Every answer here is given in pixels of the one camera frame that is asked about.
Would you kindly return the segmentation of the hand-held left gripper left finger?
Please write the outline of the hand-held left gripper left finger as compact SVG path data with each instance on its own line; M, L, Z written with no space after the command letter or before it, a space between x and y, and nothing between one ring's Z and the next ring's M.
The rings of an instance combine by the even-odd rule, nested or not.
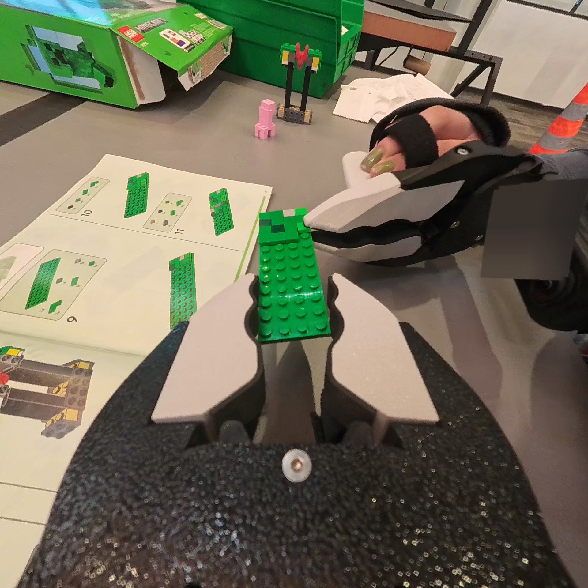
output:
M152 412L155 423L246 424L259 417L265 381L258 299L259 279L248 273L191 317Z

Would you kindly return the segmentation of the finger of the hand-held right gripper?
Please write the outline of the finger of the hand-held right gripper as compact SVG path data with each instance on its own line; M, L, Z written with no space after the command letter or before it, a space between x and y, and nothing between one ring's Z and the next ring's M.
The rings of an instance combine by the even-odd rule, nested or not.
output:
M422 222L450 203L464 183L443 180L432 187L404 189L392 173L371 178L361 170L360 163L366 154L349 152L343 156L347 188L308 212L304 217L306 226L344 233L396 219Z
M423 245L420 235L395 238L384 244L367 243L354 247L347 243L336 243L342 237L341 233L313 231L313 241L318 250L339 259L379 266L406 267L419 263L417 252Z

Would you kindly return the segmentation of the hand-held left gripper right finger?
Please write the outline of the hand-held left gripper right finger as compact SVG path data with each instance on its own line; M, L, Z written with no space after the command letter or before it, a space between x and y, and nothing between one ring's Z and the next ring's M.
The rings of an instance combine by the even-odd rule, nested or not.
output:
M328 280L332 342L327 352L323 411L342 425L435 424L439 416L401 330L377 299L340 274Z

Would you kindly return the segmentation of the green studded brick plate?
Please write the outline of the green studded brick plate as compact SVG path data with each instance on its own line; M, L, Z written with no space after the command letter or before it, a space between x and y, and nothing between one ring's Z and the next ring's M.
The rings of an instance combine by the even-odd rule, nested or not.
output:
M329 315L305 208L259 214L261 344L330 336Z

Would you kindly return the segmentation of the person's right hand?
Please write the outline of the person's right hand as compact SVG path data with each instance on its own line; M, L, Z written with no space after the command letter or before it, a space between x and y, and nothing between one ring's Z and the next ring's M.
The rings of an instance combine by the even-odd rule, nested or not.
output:
M360 164L371 177L432 164L463 143L504 147L511 138L496 108L455 99L421 99L396 108L375 126Z

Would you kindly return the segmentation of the orange traffic cone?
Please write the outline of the orange traffic cone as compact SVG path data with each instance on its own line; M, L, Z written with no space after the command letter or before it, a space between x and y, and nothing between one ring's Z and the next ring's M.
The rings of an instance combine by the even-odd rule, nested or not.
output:
M552 122L547 131L529 149L528 153L533 155L553 155L568 151L571 140L577 136L586 116L587 84Z

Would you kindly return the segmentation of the building instruction booklet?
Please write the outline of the building instruction booklet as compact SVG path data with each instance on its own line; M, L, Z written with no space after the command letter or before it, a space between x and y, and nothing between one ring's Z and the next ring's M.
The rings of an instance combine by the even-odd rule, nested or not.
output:
M90 424L249 264L272 187L105 155L1 246L1 572L24 566Z

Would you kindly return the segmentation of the small pink brick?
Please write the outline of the small pink brick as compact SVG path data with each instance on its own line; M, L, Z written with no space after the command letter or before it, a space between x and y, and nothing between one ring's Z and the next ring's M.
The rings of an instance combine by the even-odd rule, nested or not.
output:
M254 126L254 135L261 139L267 140L275 136L276 125L273 121L276 112L276 104L270 99L263 99L259 106L258 122Z

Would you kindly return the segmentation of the green plastic bin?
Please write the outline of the green plastic bin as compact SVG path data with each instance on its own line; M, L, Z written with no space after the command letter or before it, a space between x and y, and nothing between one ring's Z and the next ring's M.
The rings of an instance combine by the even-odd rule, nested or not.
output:
M199 12L233 27L231 54L220 68L284 88L281 45L308 45L322 53L309 95L321 99L357 52L364 1L188 1Z

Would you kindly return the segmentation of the green brick set box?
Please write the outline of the green brick set box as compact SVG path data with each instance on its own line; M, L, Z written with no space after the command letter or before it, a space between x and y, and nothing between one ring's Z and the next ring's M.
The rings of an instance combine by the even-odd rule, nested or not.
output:
M176 1L1 1L1 80L136 109L230 55L233 28Z

